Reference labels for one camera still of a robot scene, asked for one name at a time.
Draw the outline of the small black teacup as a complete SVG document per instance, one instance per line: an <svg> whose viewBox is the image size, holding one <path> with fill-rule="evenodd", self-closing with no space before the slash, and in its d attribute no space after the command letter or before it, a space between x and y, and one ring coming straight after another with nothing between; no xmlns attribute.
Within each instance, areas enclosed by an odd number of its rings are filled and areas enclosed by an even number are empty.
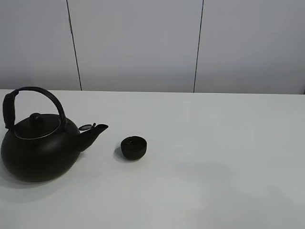
<svg viewBox="0 0 305 229"><path fill-rule="evenodd" d="M147 141L140 136L130 136L122 140L121 151L128 160L141 159L147 150Z"/></svg>

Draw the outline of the black teapot with handle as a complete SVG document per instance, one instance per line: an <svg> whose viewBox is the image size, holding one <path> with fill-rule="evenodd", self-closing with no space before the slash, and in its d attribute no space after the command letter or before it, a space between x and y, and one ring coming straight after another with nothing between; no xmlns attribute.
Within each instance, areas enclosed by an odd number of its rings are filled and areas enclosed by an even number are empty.
<svg viewBox="0 0 305 229"><path fill-rule="evenodd" d="M57 114L32 113L16 123L15 99L21 91L38 92L50 99ZM5 168L25 182L45 182L66 173L81 152L89 148L108 125L77 125L66 117L58 98L46 89L26 86L5 95L2 113L7 132L0 155Z"/></svg>

